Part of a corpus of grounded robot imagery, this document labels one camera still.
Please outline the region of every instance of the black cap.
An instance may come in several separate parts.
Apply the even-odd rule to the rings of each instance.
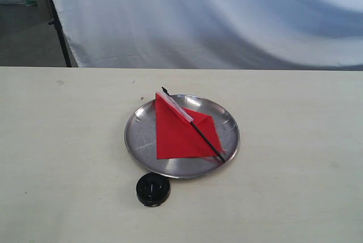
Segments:
[[[168,198],[169,193],[169,180],[157,173],[148,173],[142,176],[136,185],[138,200],[149,207],[161,205]]]

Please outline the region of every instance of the gray floor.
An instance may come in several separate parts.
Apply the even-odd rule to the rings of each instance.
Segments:
[[[65,67],[56,30],[37,6],[0,5],[0,66]]]

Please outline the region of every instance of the round tray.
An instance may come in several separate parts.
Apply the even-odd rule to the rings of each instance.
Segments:
[[[226,163],[239,148],[239,130],[234,118],[211,100],[193,95],[172,95],[184,108],[211,115],[223,147]],[[131,155],[148,170],[170,178],[196,178],[222,164],[217,157],[158,160],[156,151],[155,100],[142,105],[131,115],[125,128],[125,144]]]

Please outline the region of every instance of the white table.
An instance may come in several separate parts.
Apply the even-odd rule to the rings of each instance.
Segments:
[[[123,133],[162,85],[242,146],[147,208]],[[363,72],[0,68],[0,242],[362,242],[362,113]]]

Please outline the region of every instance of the fabric backdrop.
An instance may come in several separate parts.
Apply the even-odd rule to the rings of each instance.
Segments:
[[[363,70],[363,0],[54,0],[79,66]]]

